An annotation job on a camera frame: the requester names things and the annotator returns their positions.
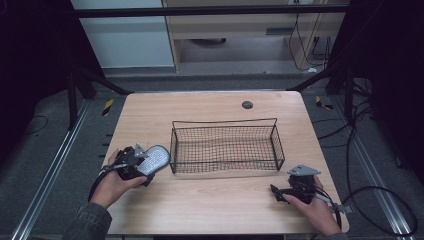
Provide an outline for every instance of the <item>metal rail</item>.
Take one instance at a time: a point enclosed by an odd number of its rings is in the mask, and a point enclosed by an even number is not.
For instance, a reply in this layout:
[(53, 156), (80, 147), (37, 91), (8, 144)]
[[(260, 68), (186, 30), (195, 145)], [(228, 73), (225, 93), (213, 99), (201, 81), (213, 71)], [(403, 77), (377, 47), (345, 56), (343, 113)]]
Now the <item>metal rail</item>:
[(48, 13), (48, 16), (76, 18), (114, 18), (229, 14), (337, 13), (347, 12), (349, 9), (349, 4), (77, 9), (72, 11), (54, 11)]
[(87, 114), (88, 107), (90, 106), (89, 100), (84, 100), (79, 112), (78, 121), (75, 124), (75, 127), (68, 131), (63, 140), (56, 156), (50, 165), (49, 170), (46, 173), (43, 181), (38, 187), (37, 193), (31, 201), (27, 211), (25, 212), (23, 218), (19, 222), (15, 231), (12, 234), (13, 240), (24, 240), (27, 239), (32, 227), (34, 226), (35, 221), (37, 220), (38, 215), (41, 212), (41, 209), (44, 206), (44, 203), (49, 196), (49, 193), (56, 181), (57, 176), (59, 175), (60, 169), (62, 168), (63, 163), (72, 147), (72, 144), (81, 128), (81, 125)]
[[(344, 117), (341, 100), (336, 97), (331, 97), (335, 109), (341, 116), (344, 124), (347, 124), (346, 118)], [(363, 145), (360, 137), (358, 134), (353, 138), (352, 140), (352, 146), (355, 151), (355, 153), (358, 155), (359, 162), (362, 165), (363, 170), (365, 171), (365, 175), (368, 178), (368, 181), (370, 181), (371, 184), (374, 186), (384, 187), (387, 188), (386, 183), (384, 182), (383, 178), (378, 173), (376, 167), (371, 161), (370, 156), (368, 155), (365, 146)], [(393, 231), (398, 234), (406, 234), (411, 232), (411, 229), (403, 216), (401, 210), (399, 209), (399, 206), (396, 203), (396, 200), (393, 198), (393, 196), (389, 193), (381, 192), (381, 191), (375, 191), (376, 197), (380, 203), (381, 208), (383, 209), (386, 218), (388, 219), (390, 226), (392, 227)], [(410, 239), (414, 240), (415, 237), (398, 237), (398, 239)]]

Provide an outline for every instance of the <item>small round object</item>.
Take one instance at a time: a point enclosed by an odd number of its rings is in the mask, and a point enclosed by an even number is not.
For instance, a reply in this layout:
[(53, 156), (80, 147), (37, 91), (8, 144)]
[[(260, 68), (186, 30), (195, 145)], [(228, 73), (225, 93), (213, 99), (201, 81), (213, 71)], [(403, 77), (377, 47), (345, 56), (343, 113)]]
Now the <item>small round object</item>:
[(253, 108), (253, 103), (252, 103), (251, 101), (244, 101), (244, 102), (241, 104), (241, 106), (242, 106), (244, 109), (251, 109), (251, 108)]

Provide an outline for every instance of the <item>gray sleeve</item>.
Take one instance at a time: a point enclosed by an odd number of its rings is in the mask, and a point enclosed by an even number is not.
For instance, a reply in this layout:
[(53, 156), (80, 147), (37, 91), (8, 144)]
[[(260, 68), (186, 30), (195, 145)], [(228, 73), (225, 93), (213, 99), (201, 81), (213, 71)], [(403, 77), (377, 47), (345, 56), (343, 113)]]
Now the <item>gray sleeve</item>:
[(325, 238), (326, 240), (349, 240), (349, 237), (345, 233), (336, 233)]
[(105, 239), (112, 217), (100, 205), (88, 203), (65, 230), (63, 239)]

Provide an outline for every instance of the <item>floor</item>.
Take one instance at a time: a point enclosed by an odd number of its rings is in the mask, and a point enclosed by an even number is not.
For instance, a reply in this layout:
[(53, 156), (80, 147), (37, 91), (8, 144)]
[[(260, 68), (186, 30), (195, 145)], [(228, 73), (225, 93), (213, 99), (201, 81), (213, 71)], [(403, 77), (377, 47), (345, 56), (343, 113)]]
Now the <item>floor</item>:
[[(323, 43), (318, 42), (315, 54), (309, 56), (310, 61), (317, 64), (323, 62), (320, 55), (325, 49)], [(321, 65), (314, 66), (312, 69), (299, 70), (291, 61), (291, 54), (282, 38), (227, 39), (223, 44), (216, 44), (210, 40), (197, 40), (184, 43), (181, 68), (178, 72), (155, 73), (149, 69), (143, 75), (131, 77), (112, 75), (109, 79), (117, 85), (138, 92), (286, 89), (303, 82), (312, 76), (314, 71), (321, 71), (323, 67)], [(358, 81), (367, 84), (366, 80)], [(342, 96), (327, 96), (323, 90), (325, 84), (324, 79), (302, 92), (317, 136), (324, 136), (344, 125), (342, 113), (340, 113), (340, 109), (343, 108)], [(84, 202), (87, 189), (91, 186), (91, 179), (94, 179), (98, 172), (125, 97), (117, 96), (101, 85), (95, 84), (95, 87), (98, 91), (96, 99), (88, 102), (86, 120), (82, 123), (76, 138), (73, 139), (72, 148), (65, 154), (66, 161), (58, 166), (61, 170), (45, 196), (43, 208), (37, 213), (39, 215), (31, 226), (29, 239), (60, 239), (61, 229), (66, 222), (70, 221), (70, 219), (64, 219), (64, 216), (73, 216), (76, 207)], [(315, 101), (317, 95), (322, 97), (324, 105), (334, 106), (334, 110), (318, 107)], [(114, 99), (114, 106), (109, 115), (103, 117), (101, 112), (105, 102), (110, 98)], [(354, 103), (359, 105), (363, 101), (363, 97), (355, 97)], [(85, 106), (87, 103), (79, 98), (78, 104)], [(34, 118), (28, 127), (29, 134), (23, 137), (11, 156), (16, 164), (8, 169), (2, 169), (0, 239), (10, 238), (10, 234), (37, 194), (38, 186), (42, 184), (44, 176), (49, 172), (52, 159), (60, 149), (61, 141), (66, 138), (68, 123), (66, 109), (66, 92), (41, 101), (37, 106), (36, 115), (44, 116), (44, 118)], [(424, 200), (424, 190), (411, 171), (396, 167), (393, 152), (377, 123), (370, 116), (370, 114), (365, 115), (357, 123), (358, 134), (350, 151), (350, 166), (345, 159), (345, 149), (335, 146), (346, 142), (349, 135), (347, 130), (320, 140), (339, 195), (341, 197), (349, 195), (346, 189), (347, 168), (353, 176), (354, 189), (376, 182), (383, 183), (386, 187), (390, 186), (392, 190), (408, 200), (415, 215), (422, 220), (424, 209), (421, 203)], [(369, 170), (370, 163), (376, 166), (376, 171)], [(379, 195), (381, 193), (370, 191), (361, 193), (357, 199), (373, 219), (391, 229), (390, 221), (386, 220), (391, 212), (384, 210), (387, 204), (384, 200), (387, 196)], [(405, 216), (411, 226), (412, 221), (408, 211), (402, 206), (399, 207), (399, 211), (403, 213), (401, 215)], [(348, 232), (351, 239), (399, 239), (376, 229), (357, 211), (348, 215), (348, 219), (351, 224), (351, 230)], [(421, 221), (419, 226), (419, 231), (414, 237), (400, 239), (424, 239)], [(305, 236), (289, 236), (289, 239), (305, 239)]]

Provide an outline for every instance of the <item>gray carpet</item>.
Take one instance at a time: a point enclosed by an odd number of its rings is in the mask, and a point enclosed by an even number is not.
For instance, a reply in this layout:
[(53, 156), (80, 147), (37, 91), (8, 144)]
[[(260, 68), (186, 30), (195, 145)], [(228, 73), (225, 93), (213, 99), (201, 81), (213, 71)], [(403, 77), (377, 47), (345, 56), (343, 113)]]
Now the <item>gray carpet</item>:
[[(135, 91), (189, 91), (189, 90), (243, 90), (243, 89), (285, 89), (306, 79), (307, 75), (233, 75), (233, 76), (190, 76), (160, 77), (143, 79), (113, 80), (118, 85)], [(326, 135), (343, 126), (336, 110), (317, 107), (316, 94), (322, 94), (322, 83), (307, 89), (302, 94), (317, 136)], [(116, 126), (125, 101), (110, 90), (96, 85), (98, 94), (91, 101), (88, 115), (64, 163), (59, 177), (37, 219), (32, 235), (60, 235), (72, 220), (77, 207), (86, 202), (89, 188), (97, 176), (107, 143)], [(101, 116), (105, 102), (113, 98), (114, 104), (108, 116)], [(0, 235), (10, 235), (19, 223), (44, 174), (48, 170), (68, 127), (66, 92), (46, 98), (36, 109), (36, 115), (28, 132), (10, 156), (11, 163), (1, 170), (0, 175)], [(412, 171), (400, 169), (394, 163), (394, 156), (388, 147), (376, 122), (366, 115), (357, 123), (358, 136), (391, 190), (402, 196), (420, 220), (416, 239), (424, 239), (422, 220), (424, 210), (424, 188)], [(346, 181), (346, 147), (331, 147), (347, 141), (348, 132), (340, 133), (320, 141), (322, 149), (335, 181), (340, 197), (348, 196)], [(352, 188), (369, 185), (357, 154), (350, 152), (350, 175)], [(373, 191), (360, 193), (355, 197), (361, 209), (371, 219), (385, 228), (391, 229), (384, 212)], [(397, 239), (371, 226), (359, 213), (348, 214), (351, 239)], [(304, 239), (304, 236), (290, 236), (289, 239)]]

